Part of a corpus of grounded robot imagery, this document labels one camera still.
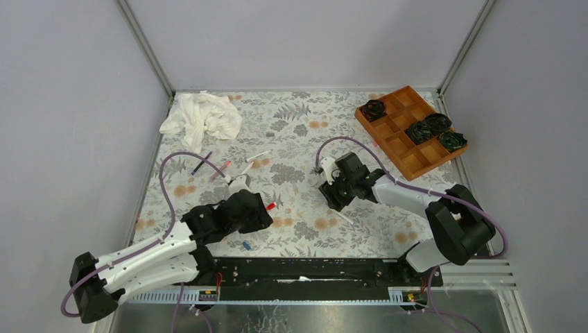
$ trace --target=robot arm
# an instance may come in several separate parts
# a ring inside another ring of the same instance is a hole
[[[181,221],[176,221],[165,238],[162,232],[97,259],[90,253],[78,256],[71,270],[70,286],[97,268],[108,267],[73,293],[82,323],[106,317],[138,293],[180,282],[210,283],[216,263],[207,244],[232,232],[263,230],[272,223],[261,196],[250,191],[247,175],[236,177],[229,192],[231,196],[218,205],[192,208]],[[145,248],[142,253],[112,264]]]
[[[464,265],[496,234],[490,222],[464,205],[444,198],[436,200],[436,197],[396,185],[382,170],[370,172],[354,153],[337,160],[325,157],[320,164],[327,179],[320,191],[331,209],[340,212],[358,197],[394,205],[429,220],[433,238],[418,243],[400,258],[416,272],[425,272],[445,262]],[[480,207],[462,185],[455,185],[446,192]]]

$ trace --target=gray wall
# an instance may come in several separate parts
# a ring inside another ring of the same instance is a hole
[[[484,0],[132,0],[175,89],[437,87]]]
[[[123,245],[166,96],[114,1],[12,0],[0,112],[0,332],[87,332],[71,265]]]
[[[499,1],[447,94],[534,332],[586,332],[588,2]]]

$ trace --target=crumpled white towel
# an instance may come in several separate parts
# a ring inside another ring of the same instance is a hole
[[[159,132],[175,134],[186,130],[182,144],[194,153],[202,150],[204,132],[212,137],[233,140],[241,130],[243,118],[228,97],[199,92],[175,95],[169,116]]]

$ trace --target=floral pattern surface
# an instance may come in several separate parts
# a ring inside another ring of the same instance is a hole
[[[431,105],[430,92],[420,92]],[[349,224],[327,207],[318,190],[324,182],[312,173],[318,147],[327,139],[347,135],[367,144],[384,161],[392,174],[404,179],[394,164],[373,142],[355,119],[354,111],[368,99],[382,93],[370,92],[223,92],[243,116],[241,132],[235,140],[217,140],[205,135],[204,151],[212,151],[211,162],[239,174],[251,157],[271,150],[253,162],[248,171],[251,189],[259,192],[265,204],[275,203],[270,211],[273,224],[250,234],[234,233],[221,242],[209,244],[214,256],[244,257],[398,257],[414,243],[431,236],[425,219],[398,207],[377,205],[355,199],[343,210],[354,221]],[[141,214],[135,227],[135,241],[165,230],[171,214],[159,186],[162,160],[183,151],[182,136],[164,135],[153,169]],[[357,153],[370,170],[377,167],[373,158],[352,142],[335,141],[322,155],[340,157]],[[228,197],[222,178],[210,180],[214,171],[206,164],[191,176],[200,160],[177,156],[165,166],[164,182],[178,219],[192,207],[217,203]],[[457,173],[448,162],[411,183],[446,189],[455,184]]]

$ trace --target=wooden tray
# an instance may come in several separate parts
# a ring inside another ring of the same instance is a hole
[[[466,145],[450,153],[437,137],[415,145],[404,130],[435,113],[435,110],[412,87],[406,86],[379,100],[386,105],[386,116],[370,123],[361,113],[360,106],[355,111],[355,117],[407,180],[422,176],[458,157],[469,147]]]

